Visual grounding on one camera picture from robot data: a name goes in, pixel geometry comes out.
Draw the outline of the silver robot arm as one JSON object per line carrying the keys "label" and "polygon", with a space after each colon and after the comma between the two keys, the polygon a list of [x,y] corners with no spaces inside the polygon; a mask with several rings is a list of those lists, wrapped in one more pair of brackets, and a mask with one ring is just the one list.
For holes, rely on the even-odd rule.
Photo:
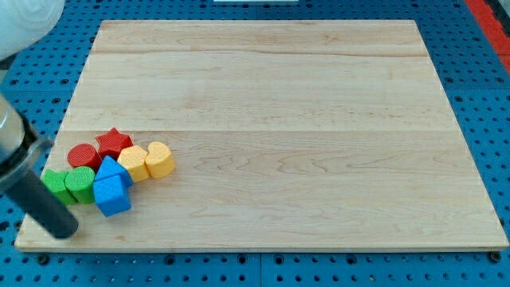
{"label": "silver robot arm", "polygon": [[20,183],[52,146],[49,137],[40,137],[30,122],[1,96],[2,193]]}

